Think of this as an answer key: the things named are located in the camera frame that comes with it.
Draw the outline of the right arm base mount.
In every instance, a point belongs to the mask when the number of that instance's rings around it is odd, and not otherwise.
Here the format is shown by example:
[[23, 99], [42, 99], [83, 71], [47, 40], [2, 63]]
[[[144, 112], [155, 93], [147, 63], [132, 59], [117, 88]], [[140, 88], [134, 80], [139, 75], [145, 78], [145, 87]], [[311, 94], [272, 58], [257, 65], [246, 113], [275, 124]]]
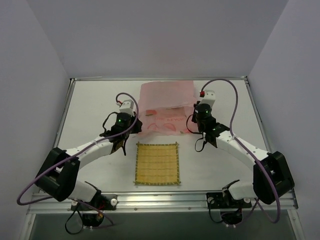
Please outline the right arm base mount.
[[[250, 200], [244, 199], [235, 200], [226, 192], [207, 192], [206, 201], [208, 215], [211, 221], [215, 224], [225, 224], [226, 226], [236, 226], [243, 220], [243, 210], [251, 209]], [[212, 210], [220, 210], [220, 219], [214, 219]]]

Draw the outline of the pink plastic bag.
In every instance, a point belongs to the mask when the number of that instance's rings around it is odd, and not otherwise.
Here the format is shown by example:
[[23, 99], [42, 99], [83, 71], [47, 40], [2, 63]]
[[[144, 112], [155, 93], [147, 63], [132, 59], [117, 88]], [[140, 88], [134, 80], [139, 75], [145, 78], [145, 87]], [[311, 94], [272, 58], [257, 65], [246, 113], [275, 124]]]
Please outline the pink plastic bag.
[[196, 124], [186, 125], [186, 122], [193, 113], [196, 101], [192, 80], [142, 84], [138, 100], [138, 118], [142, 122], [140, 135], [157, 133], [173, 136], [195, 132]]

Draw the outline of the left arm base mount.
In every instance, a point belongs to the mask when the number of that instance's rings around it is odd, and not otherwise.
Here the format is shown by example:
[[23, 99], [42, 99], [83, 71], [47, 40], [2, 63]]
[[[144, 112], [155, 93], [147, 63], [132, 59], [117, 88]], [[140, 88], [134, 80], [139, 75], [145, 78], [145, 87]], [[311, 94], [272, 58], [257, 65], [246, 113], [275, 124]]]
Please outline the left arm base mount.
[[79, 215], [84, 227], [107, 228], [116, 224], [106, 215], [105, 211], [115, 211], [117, 204], [116, 195], [105, 196], [98, 191], [90, 202], [72, 200], [70, 209]]

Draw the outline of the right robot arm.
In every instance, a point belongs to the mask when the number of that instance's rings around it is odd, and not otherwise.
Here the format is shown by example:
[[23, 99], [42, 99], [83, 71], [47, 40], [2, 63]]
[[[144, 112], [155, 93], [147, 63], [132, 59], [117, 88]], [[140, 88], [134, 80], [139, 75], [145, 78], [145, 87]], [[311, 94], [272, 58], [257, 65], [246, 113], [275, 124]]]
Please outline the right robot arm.
[[204, 144], [229, 153], [252, 171], [252, 181], [237, 179], [223, 187], [225, 205], [232, 207], [244, 199], [259, 199], [270, 205], [276, 197], [282, 197], [295, 187], [287, 160], [281, 152], [268, 152], [232, 135], [229, 127], [212, 116], [209, 104], [200, 101], [194, 104], [192, 122], [197, 124]]

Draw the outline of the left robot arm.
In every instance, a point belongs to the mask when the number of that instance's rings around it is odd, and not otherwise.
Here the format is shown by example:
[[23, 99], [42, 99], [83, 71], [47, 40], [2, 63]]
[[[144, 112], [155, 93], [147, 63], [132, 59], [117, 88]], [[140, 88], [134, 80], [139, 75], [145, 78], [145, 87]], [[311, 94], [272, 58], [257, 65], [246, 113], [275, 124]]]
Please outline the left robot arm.
[[119, 112], [111, 129], [94, 140], [67, 150], [53, 148], [36, 175], [35, 185], [59, 202], [80, 200], [88, 209], [97, 209], [101, 203], [101, 191], [91, 183], [78, 180], [80, 169], [119, 149], [126, 154], [129, 136], [140, 133], [142, 125], [135, 114]]

